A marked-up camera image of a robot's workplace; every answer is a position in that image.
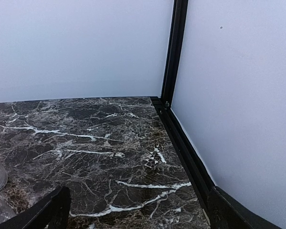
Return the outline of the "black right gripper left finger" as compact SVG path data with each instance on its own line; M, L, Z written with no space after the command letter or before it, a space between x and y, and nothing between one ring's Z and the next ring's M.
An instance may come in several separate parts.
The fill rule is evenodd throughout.
M70 207L70 189L59 186L28 210L1 223L0 229L65 229Z

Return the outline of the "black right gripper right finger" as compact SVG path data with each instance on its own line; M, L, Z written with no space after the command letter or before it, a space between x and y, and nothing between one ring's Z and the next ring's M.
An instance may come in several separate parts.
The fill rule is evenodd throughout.
M209 194L209 219L213 229L277 229L278 226L251 212L220 187Z

